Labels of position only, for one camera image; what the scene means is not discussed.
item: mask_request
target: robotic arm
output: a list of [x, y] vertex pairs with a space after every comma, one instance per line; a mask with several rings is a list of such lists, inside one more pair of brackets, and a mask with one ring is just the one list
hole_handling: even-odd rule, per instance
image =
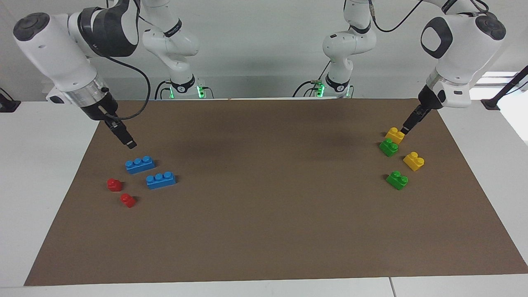
[[327, 36], [323, 42], [323, 52], [331, 61], [323, 81], [325, 94], [340, 98], [347, 96], [350, 88], [354, 64], [349, 57], [368, 52], [376, 46], [369, 0], [346, 0], [344, 17], [350, 28]]
[[136, 143], [88, 57], [131, 55], [138, 44], [138, 16], [139, 0], [119, 0], [111, 8], [85, 8], [69, 15], [33, 13], [13, 29], [20, 49], [55, 84], [50, 100], [74, 103], [91, 119], [104, 121], [130, 149]]
[[[421, 45], [438, 63], [418, 95], [420, 105], [401, 130], [407, 134], [432, 109], [467, 107], [469, 83], [502, 45], [506, 28], [497, 17], [476, 6], [476, 0], [424, 0], [440, 7], [444, 16], [433, 18], [423, 29]], [[373, 0], [346, 0], [345, 20], [348, 31], [327, 36], [323, 51], [330, 58], [324, 80], [325, 94], [345, 97], [350, 87], [353, 64], [351, 55], [375, 47], [376, 35]]]
[[198, 38], [183, 27], [170, 9], [171, 0], [144, 0], [148, 20], [154, 26], [143, 33], [143, 45], [169, 68], [170, 84], [181, 96], [204, 96], [186, 57], [198, 54]]
[[477, 9], [474, 0], [425, 0], [442, 9], [423, 29], [421, 45], [438, 63], [418, 95], [420, 105], [403, 124], [407, 134], [432, 110], [468, 107], [469, 83], [499, 50], [506, 28], [497, 17]]

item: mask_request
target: black cable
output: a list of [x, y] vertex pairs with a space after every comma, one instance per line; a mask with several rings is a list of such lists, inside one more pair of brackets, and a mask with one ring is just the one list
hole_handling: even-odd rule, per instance
[[136, 67], [134, 67], [132, 65], [129, 65], [127, 63], [118, 61], [118, 60], [116, 60], [116, 59], [114, 59], [112, 57], [109, 57], [109, 56], [105, 55], [105, 54], [103, 54], [102, 56], [107, 58], [108, 60], [114, 62], [114, 63], [117, 63], [117, 64], [119, 64], [121, 66], [125, 66], [127, 68], [130, 68], [132, 70], [137, 71], [139, 74], [141, 74], [145, 78], [145, 81], [147, 82], [147, 97], [145, 98], [145, 103], [143, 103], [143, 106], [141, 107], [141, 109], [138, 112], [136, 112], [135, 114], [133, 114], [131, 116], [127, 116], [127, 117], [117, 117], [117, 116], [113, 116], [113, 115], [111, 115], [109, 113], [106, 113], [105, 115], [107, 117], [115, 119], [115, 120], [127, 120], [127, 119], [131, 119], [131, 118], [137, 117], [138, 115], [140, 115], [143, 112], [143, 110], [145, 110], [145, 107], [147, 107], [148, 100], [149, 100], [149, 97], [150, 97], [150, 92], [152, 91], [152, 89], [150, 87], [150, 80], [148, 79], [147, 75], [143, 71], [139, 70], [138, 68], [136, 68]]
[[163, 85], [164, 83], [167, 83], [167, 81], [164, 80], [164, 81], [160, 82], [159, 85], [156, 87], [156, 91], [154, 92], [154, 100], [157, 100], [157, 99], [158, 99], [158, 92], [159, 92], [159, 89], [162, 87], [162, 85]]
[[308, 94], [308, 91], [312, 91], [312, 92], [313, 92], [313, 91], [316, 91], [316, 90], [318, 90], [318, 88], [307, 89], [306, 92], [304, 92], [303, 97], [306, 97], [306, 94]]
[[[482, 0], [470, 0], [471, 3], [473, 3], [473, 5], [482, 13], [486, 13], [489, 11], [489, 6]], [[477, 5], [477, 3], [475, 2], [479, 2], [480, 4], [484, 5], [484, 9], [480, 8], [480, 6]]]
[[4, 92], [9, 97], [9, 99], [11, 99], [11, 101], [15, 101], [15, 99], [13, 99], [13, 97], [11, 97], [11, 95], [9, 95], [9, 93], [6, 92], [3, 88], [0, 88], [0, 90]]
[[527, 84], [527, 83], [528, 83], [528, 81], [527, 81], [527, 82], [525, 82], [525, 83], [524, 83], [524, 84], [523, 84], [522, 86], [520, 86], [520, 87], [516, 88], [515, 90], [513, 90], [513, 91], [511, 91], [511, 92], [508, 92], [508, 93], [506, 93], [506, 95], [509, 95], [509, 94], [511, 94], [511, 93], [515, 93], [515, 92], [519, 91], [519, 90], [520, 90], [520, 89], [522, 89], [522, 88], [523, 88], [524, 86], [526, 86], [526, 84]]
[[211, 89], [210, 87], [203, 87], [202, 89], [211, 91], [211, 96], [213, 96], [214, 99], [213, 89]]
[[297, 95], [297, 93], [300, 91], [300, 89], [301, 89], [303, 86], [305, 86], [305, 85], [307, 85], [307, 84], [309, 84], [309, 83], [312, 83], [312, 82], [309, 80], [309, 81], [305, 81], [305, 82], [301, 83], [300, 86], [297, 88], [297, 90], [295, 90], [294, 95], [293, 95], [292, 97], [295, 97], [295, 96]]
[[159, 92], [159, 99], [163, 100], [163, 91], [171, 91], [170, 88], [163, 88], [161, 92]]
[[140, 18], [143, 22], [145, 22], [145, 23], [147, 23], [147, 24], [149, 24], [149, 25], [151, 25], [151, 26], [154, 26], [153, 23], [151, 23], [151, 22], [147, 21], [146, 19], [144, 19], [141, 15], [137, 15], [137, 16], [139, 16], [139, 18]]
[[321, 77], [323, 77], [323, 74], [325, 73], [326, 69], [328, 69], [328, 66], [330, 66], [330, 63], [331, 63], [331, 61], [328, 61], [328, 63], [327, 63], [326, 66], [325, 66], [325, 69], [323, 69], [323, 72], [321, 72], [321, 75], [319, 76], [319, 78], [317, 78], [317, 80], [320, 80]]
[[[416, 4], [416, 6], [415, 6], [415, 7], [414, 7], [414, 8], [413, 8], [413, 9], [407, 14], [407, 16], [404, 17], [404, 18], [401, 20], [401, 22], [400, 22], [396, 27], [394, 27], [394, 28], [392, 28], [392, 29], [390, 29], [390, 30], [384, 30], [384, 29], [382, 29], [382, 28], [380, 28], [380, 27], [378, 26], [378, 23], [377, 23], [377, 21], [376, 21], [376, 16], [375, 16], [375, 14], [373, 13], [373, 10], [372, 10], [372, 11], [371, 11], [371, 15], [372, 15], [372, 20], [374, 21], [374, 25], [376, 25], [376, 28], [378, 28], [378, 30], [380, 30], [381, 32], [390, 33], [390, 32], [392, 32], [392, 31], [398, 29], [398, 28], [399, 28], [399, 27], [400, 27], [400, 26], [401, 26], [401, 25], [402, 25], [402, 24], [403, 24], [403, 23], [409, 18], [409, 16], [411, 16], [411, 14], [416, 10], [416, 8], [418, 8], [418, 6], [420, 6], [420, 4], [422, 4], [422, 2], [423, 2], [423, 0], [420, 0], [420, 1]], [[369, 5], [370, 5], [372, 8], [374, 8], [374, 4], [372, 4], [372, 0], [369, 0]]]

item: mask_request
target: brown surface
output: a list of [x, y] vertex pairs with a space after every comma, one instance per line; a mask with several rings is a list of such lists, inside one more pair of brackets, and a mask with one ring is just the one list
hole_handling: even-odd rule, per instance
[[[101, 124], [26, 285], [527, 273], [437, 112], [396, 156], [377, 148], [416, 104], [154, 102], [127, 122], [132, 151]], [[126, 173], [145, 154], [157, 168]], [[167, 170], [178, 184], [148, 190]], [[384, 181], [393, 170], [402, 191]]]

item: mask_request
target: toy block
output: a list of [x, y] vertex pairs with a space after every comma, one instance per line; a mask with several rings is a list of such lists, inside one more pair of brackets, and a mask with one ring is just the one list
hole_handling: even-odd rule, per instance
[[392, 172], [386, 180], [389, 184], [398, 189], [398, 191], [403, 189], [409, 182], [409, 179], [401, 176], [399, 171]]
[[147, 187], [151, 190], [166, 187], [176, 183], [176, 177], [170, 171], [163, 174], [158, 173], [155, 176], [147, 176]]
[[136, 204], [136, 199], [134, 199], [134, 197], [130, 196], [129, 194], [123, 194], [121, 195], [121, 202], [123, 202], [123, 204], [128, 208], [131, 208]]
[[425, 164], [425, 160], [423, 158], [419, 158], [417, 152], [411, 152], [410, 154], [405, 156], [403, 161], [413, 171], [422, 168], [422, 166]]
[[392, 127], [390, 128], [389, 132], [385, 136], [385, 138], [389, 138], [392, 140], [392, 142], [396, 144], [400, 144], [403, 141], [403, 138], [405, 137], [405, 134], [398, 131], [398, 128]]
[[121, 189], [123, 187], [123, 184], [119, 180], [115, 180], [115, 179], [109, 179], [106, 182], [106, 185], [108, 187], [108, 190], [110, 190], [112, 192], [119, 192], [119, 191], [121, 191]]
[[380, 144], [380, 149], [387, 157], [392, 157], [398, 152], [398, 145], [387, 138]]
[[133, 162], [128, 160], [125, 163], [125, 168], [130, 174], [147, 171], [155, 167], [154, 160], [150, 156], [144, 156], [143, 159], [137, 158]]

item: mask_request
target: white wall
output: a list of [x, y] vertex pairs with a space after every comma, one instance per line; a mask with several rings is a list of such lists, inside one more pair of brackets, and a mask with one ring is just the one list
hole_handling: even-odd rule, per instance
[[[528, 2], [487, 2], [508, 28], [507, 43], [512, 43], [528, 25], [524, 14]], [[376, 1], [380, 25], [395, 25], [415, 3]], [[43, 76], [24, 58], [11, 37], [15, 20], [36, 11], [57, 14], [95, 5], [103, 6], [104, 1], [0, 0], [0, 86], [17, 99], [43, 98]], [[301, 82], [317, 78], [326, 64], [323, 38], [347, 28], [342, 0], [178, 0], [176, 5], [184, 26], [202, 43], [198, 56], [190, 58], [192, 67], [217, 97], [291, 96]], [[439, 13], [439, 8], [424, 3], [394, 33], [379, 32], [377, 47], [353, 58], [355, 97], [415, 97], [436, 64], [423, 52], [420, 34]], [[146, 28], [141, 23], [140, 32]], [[514, 46], [519, 47], [514, 52], [526, 48], [524, 43]], [[126, 61], [143, 69], [153, 84], [167, 75], [163, 64], [141, 45]], [[497, 70], [518, 70], [522, 66], [517, 65], [526, 63], [526, 58], [508, 54], [497, 63]], [[139, 75], [103, 58], [94, 59], [93, 64], [115, 97], [143, 98], [144, 82]]]
[[493, 69], [498, 71], [520, 71], [527, 64], [528, 27], [516, 39], [512, 40], [509, 47], [504, 49], [504, 52], [493, 64]]

